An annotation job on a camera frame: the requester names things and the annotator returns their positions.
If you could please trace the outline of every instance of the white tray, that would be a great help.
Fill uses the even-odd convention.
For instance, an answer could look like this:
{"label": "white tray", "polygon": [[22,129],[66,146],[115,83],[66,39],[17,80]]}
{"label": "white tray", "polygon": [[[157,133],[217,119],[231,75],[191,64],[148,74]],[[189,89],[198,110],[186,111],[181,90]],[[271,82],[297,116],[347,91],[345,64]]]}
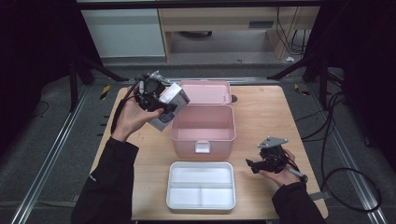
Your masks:
{"label": "white tray", "polygon": [[235,207],[233,167],[228,162],[174,162],[166,203],[175,213],[231,211]]}

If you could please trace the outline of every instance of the pink lid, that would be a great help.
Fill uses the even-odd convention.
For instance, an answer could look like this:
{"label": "pink lid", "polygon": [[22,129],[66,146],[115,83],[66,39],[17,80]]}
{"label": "pink lid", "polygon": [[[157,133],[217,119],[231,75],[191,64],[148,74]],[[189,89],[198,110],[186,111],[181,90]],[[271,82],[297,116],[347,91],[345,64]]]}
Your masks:
{"label": "pink lid", "polygon": [[227,105],[231,102],[230,83],[222,80],[182,80],[183,88],[193,105]]}

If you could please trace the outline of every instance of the black curtain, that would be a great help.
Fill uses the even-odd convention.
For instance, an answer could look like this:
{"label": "black curtain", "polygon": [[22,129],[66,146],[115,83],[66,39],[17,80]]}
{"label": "black curtain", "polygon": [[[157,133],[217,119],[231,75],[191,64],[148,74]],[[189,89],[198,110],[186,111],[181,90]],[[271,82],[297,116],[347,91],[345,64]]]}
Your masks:
{"label": "black curtain", "polygon": [[93,82],[83,56],[102,65],[76,0],[0,0],[0,156],[31,118],[42,88],[69,75],[75,59],[84,84]]}

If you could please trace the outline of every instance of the person's left hand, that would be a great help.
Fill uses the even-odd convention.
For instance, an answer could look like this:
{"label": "person's left hand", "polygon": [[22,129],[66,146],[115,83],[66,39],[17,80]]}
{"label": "person's left hand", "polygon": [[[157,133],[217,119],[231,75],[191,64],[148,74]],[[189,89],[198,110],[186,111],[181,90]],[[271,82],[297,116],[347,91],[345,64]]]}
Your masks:
{"label": "person's left hand", "polygon": [[116,130],[111,134],[112,138],[121,142],[125,142],[132,133],[143,127],[149,120],[158,118],[163,112],[162,108],[153,112],[143,110],[134,97],[132,97],[136,90],[131,92],[130,99],[127,100],[120,113]]}

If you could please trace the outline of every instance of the box latch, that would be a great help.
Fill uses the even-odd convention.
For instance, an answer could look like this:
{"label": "box latch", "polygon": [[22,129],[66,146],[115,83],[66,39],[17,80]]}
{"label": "box latch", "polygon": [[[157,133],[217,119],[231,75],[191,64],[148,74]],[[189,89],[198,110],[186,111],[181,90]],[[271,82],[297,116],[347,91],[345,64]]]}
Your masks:
{"label": "box latch", "polygon": [[197,141],[195,143],[195,153],[210,153],[210,143],[208,141]]}

